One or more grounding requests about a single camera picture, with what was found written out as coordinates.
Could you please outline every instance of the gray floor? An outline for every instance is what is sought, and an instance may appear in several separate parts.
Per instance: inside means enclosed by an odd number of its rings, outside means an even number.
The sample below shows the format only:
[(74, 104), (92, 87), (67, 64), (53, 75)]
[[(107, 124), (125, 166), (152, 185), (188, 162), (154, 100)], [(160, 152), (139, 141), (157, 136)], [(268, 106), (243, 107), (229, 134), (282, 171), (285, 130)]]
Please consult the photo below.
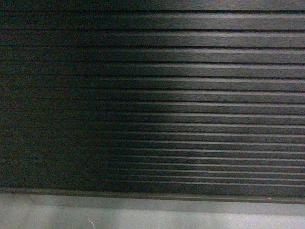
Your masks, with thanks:
[(88, 217), (96, 229), (305, 229), (305, 205), (0, 194), (0, 229), (92, 229)]

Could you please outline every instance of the ribbed surface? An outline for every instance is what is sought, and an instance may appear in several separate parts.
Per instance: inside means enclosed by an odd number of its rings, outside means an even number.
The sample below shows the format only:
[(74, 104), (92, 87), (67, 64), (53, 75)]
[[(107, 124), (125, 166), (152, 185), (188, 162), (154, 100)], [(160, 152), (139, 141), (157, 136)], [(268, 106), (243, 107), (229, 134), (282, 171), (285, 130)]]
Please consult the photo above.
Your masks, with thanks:
[(3, 7), (1, 187), (305, 197), (303, 1)]

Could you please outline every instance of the white thread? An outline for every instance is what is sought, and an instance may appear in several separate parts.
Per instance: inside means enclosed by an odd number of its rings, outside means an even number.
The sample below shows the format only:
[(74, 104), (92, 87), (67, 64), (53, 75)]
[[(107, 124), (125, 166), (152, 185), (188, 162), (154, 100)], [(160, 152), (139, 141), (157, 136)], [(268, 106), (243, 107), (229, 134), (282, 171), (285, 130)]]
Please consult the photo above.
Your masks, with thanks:
[(93, 223), (93, 222), (91, 222), (89, 218), (88, 218), (88, 221), (89, 221), (90, 223), (92, 223), (92, 225), (93, 225), (93, 229), (95, 229), (94, 223)]

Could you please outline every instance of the ribbed rubber mat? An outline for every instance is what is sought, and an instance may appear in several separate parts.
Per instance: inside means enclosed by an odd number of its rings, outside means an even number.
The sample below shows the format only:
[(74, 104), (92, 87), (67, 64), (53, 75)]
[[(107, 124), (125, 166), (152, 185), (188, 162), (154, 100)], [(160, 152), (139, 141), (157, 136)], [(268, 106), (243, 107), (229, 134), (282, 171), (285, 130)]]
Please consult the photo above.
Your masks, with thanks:
[(304, 1), (6, 1), (1, 188), (305, 197)]

